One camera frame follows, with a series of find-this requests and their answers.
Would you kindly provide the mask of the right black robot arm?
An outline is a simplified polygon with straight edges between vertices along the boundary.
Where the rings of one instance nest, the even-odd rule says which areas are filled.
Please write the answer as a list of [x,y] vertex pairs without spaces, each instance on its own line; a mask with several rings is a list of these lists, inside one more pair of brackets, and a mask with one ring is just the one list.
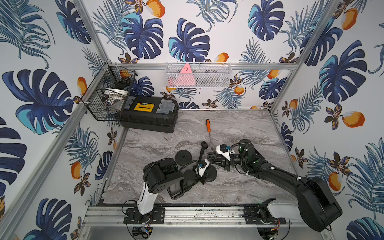
[[250,140],[240,140],[232,146],[217,146],[215,151],[207,153],[207,160],[227,171],[240,166],[245,175],[268,181],[294,195],[302,220],[317,232],[326,229],[343,214],[324,180],[297,176],[274,166]]

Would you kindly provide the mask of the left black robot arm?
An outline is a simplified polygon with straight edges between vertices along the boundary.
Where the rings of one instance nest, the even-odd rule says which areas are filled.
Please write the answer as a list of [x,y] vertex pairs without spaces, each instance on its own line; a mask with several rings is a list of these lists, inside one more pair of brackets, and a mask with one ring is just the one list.
[[217,170],[207,160],[203,164],[190,162],[192,169],[179,168],[173,158],[161,159],[148,164],[143,172],[143,189],[136,203],[141,215],[147,215],[154,209],[154,203],[160,192],[167,191],[173,200],[182,197],[198,183],[212,182],[217,177]]

